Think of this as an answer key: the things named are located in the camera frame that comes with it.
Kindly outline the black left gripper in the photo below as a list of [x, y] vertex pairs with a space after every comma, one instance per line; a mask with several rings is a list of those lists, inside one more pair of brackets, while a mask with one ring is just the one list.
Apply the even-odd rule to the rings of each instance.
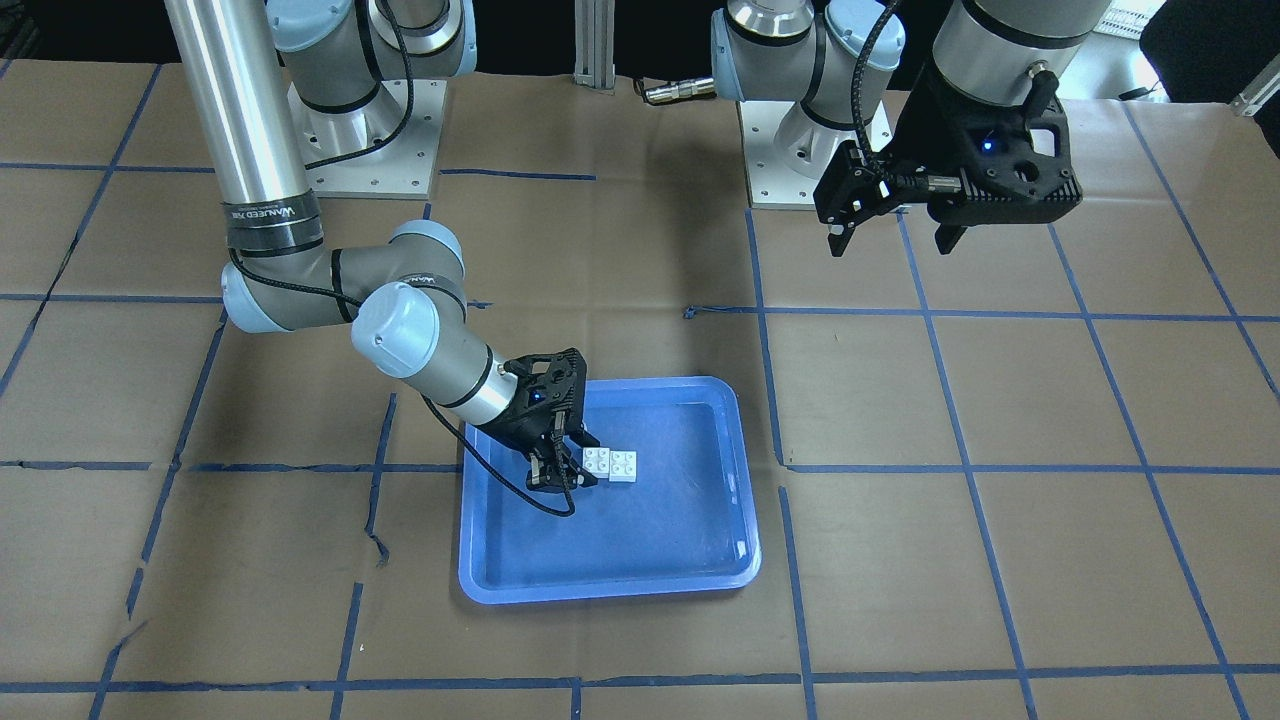
[[836, 149], [813, 199], [828, 225], [832, 258], [842, 258], [855, 231], [901, 204], [905, 179], [938, 177], [955, 190], [922, 191], [938, 228], [934, 243], [951, 252], [978, 225], [1043, 225], [1079, 206], [1083, 188], [1070, 155], [1068, 117], [1056, 92], [1059, 77], [1030, 67], [1029, 90], [1009, 108], [982, 102], [922, 69], [884, 147], [887, 165], [861, 156], [856, 140]]

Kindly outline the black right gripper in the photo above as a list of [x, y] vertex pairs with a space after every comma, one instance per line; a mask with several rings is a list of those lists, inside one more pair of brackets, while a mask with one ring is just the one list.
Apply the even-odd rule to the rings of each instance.
[[594, 487], [599, 479], [564, 447], [603, 443], [585, 427], [588, 364], [577, 348], [531, 354], [504, 363], [517, 378], [509, 405], [488, 423], [488, 436], [530, 461], [526, 489], [562, 493]]

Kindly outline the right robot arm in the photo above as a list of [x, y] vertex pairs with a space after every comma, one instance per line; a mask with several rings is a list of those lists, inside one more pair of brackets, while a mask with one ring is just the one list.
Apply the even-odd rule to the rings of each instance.
[[471, 72], [468, 1], [169, 1], [221, 191], [221, 300], [247, 333], [347, 324], [378, 370], [527, 462], [522, 498], [608, 475], [576, 348], [507, 359], [467, 324], [460, 241], [431, 220], [325, 245], [317, 172], [404, 151], [417, 82]]

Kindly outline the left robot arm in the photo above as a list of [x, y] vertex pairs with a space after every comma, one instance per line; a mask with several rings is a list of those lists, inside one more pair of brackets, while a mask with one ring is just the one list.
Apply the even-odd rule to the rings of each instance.
[[1084, 192], [1060, 77], [1105, 1], [948, 1], [915, 40], [902, 1], [727, 1], [710, 18], [716, 92], [794, 102], [841, 140], [809, 152], [833, 256], [920, 204], [951, 252], [978, 225], [1043, 225]]

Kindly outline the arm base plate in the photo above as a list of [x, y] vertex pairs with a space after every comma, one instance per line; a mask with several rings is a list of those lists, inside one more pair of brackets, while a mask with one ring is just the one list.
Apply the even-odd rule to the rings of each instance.
[[813, 211], [829, 159], [856, 132], [823, 126], [800, 102], [745, 101], [737, 109], [750, 206]]
[[369, 150], [360, 158], [308, 168], [308, 182], [319, 197], [422, 201], [431, 197], [448, 83], [412, 82], [413, 110], [394, 138], [390, 133], [404, 118], [407, 85], [393, 79], [381, 86], [369, 105], [342, 114], [308, 108], [294, 86], [288, 88], [294, 136], [305, 165]]

